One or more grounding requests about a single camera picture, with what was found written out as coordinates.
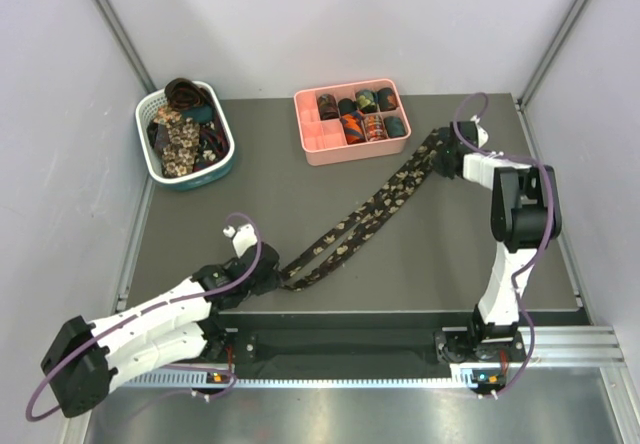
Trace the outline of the black gold floral tie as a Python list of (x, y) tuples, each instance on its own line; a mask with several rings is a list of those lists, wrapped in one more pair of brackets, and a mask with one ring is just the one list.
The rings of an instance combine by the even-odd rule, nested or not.
[(411, 157), (364, 204), (326, 232), (280, 271), (281, 288), (303, 291), (345, 264), (413, 196), (431, 175), (450, 130), (432, 131)]

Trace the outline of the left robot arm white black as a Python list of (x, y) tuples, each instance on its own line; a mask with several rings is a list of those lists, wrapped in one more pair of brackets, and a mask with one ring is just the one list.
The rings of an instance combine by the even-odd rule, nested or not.
[(84, 414), (122, 384), (165, 365), (226, 359), (230, 337), (220, 312), (276, 289), (279, 260), (269, 244), (253, 245), (134, 308), (95, 321), (69, 319), (41, 362), (62, 414)]

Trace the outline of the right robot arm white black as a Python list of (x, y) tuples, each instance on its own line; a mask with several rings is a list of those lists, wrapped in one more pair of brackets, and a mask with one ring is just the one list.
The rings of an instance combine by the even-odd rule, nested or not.
[(467, 348), (487, 360), (516, 345), (519, 300), (533, 267), (562, 229), (555, 169), (535, 159), (483, 151), (488, 133), (476, 119), (444, 129), (434, 170), (491, 192), (490, 228), (496, 254), (489, 283), (467, 327)]

